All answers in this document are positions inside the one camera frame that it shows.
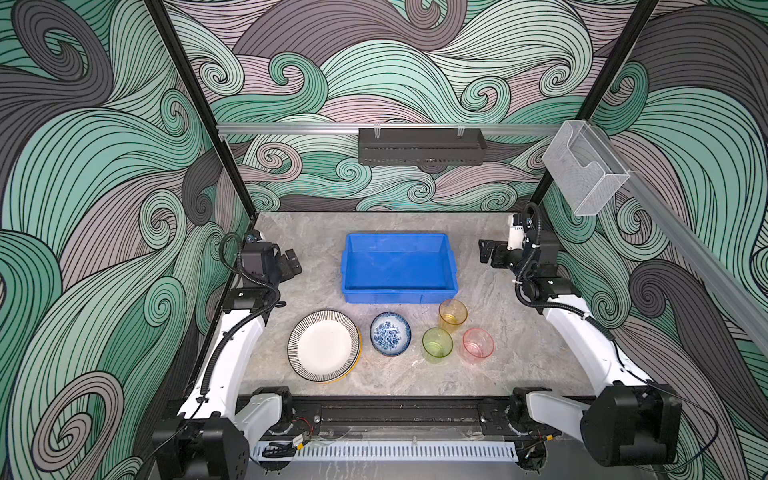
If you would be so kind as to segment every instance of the wall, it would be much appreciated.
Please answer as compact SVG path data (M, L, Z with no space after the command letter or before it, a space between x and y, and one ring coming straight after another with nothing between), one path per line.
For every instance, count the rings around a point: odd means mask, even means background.
M664 201L768 310L768 4L710 2L649 21L594 116ZM675 478L768 471L768 361L628 191L597 217L545 198L562 265L621 347L712 412L720 435ZM713 433L687 406L679 459Z
M166 6L219 122L557 124L576 115L634 2ZM491 163L429 174L360 166L353 136L228 137L260 210L519 210L549 139L489 140Z
M123 478L247 218L141 0L0 4L3 478Z

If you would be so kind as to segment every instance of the blue plastic bin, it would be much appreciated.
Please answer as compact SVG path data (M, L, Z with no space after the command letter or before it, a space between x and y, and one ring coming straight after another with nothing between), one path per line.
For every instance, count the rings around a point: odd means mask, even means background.
M347 303L441 303L458 292L444 233L350 233L341 277Z

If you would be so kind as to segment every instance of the blue and white bowl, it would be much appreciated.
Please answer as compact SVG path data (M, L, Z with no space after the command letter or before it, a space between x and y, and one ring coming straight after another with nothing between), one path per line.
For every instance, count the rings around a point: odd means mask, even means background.
M397 313L384 312L371 322L371 343L386 356L398 356L411 343L411 326Z

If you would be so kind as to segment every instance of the glass cup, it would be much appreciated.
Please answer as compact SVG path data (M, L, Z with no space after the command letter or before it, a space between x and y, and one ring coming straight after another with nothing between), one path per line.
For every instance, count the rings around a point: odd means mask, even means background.
M428 362L438 362L448 356L453 350L453 339L451 334L439 327L434 327L426 332L422 337L424 346L424 357Z
M456 299L449 298L440 304L440 328L455 332L467 320L467 307Z
M493 353L495 345L491 334L483 329L471 328L462 337L461 357L470 363L478 363Z

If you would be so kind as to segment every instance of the green glass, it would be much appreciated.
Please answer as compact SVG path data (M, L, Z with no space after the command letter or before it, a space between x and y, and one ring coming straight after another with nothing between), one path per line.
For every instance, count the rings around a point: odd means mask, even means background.
M450 333L436 326L424 332L422 345L430 356L441 359L453 350L453 339Z

